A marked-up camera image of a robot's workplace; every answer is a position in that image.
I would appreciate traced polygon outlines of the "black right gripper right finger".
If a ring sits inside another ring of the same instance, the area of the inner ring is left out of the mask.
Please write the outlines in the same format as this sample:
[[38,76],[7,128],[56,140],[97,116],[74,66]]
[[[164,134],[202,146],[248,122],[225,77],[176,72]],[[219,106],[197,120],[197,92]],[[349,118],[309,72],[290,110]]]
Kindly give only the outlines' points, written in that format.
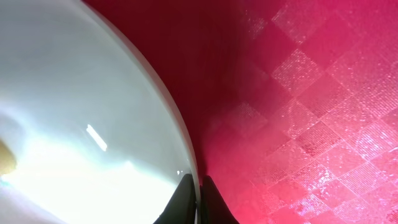
[[210,176],[204,176],[200,190],[203,224],[239,224]]

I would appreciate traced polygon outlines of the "yellow green sponge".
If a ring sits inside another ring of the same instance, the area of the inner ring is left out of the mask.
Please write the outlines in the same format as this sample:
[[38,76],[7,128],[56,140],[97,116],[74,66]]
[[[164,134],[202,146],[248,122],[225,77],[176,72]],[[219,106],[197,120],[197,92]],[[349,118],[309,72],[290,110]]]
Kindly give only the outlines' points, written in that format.
[[0,175],[6,175],[16,169],[17,161],[12,151],[0,142]]

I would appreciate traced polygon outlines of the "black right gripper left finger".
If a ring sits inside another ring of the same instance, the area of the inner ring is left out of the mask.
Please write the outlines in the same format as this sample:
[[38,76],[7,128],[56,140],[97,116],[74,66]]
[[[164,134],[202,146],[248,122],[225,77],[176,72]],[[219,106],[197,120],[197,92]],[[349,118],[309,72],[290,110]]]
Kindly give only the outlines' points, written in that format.
[[196,208],[193,177],[191,174],[185,174],[154,224],[194,224]]

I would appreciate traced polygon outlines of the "cream plate with green mark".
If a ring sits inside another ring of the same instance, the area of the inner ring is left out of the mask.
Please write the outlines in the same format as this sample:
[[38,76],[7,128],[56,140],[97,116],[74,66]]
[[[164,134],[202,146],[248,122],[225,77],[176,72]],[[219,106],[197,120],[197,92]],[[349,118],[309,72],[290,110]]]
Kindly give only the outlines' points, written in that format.
[[2,223],[154,223],[192,142],[140,51],[81,1],[1,2]]

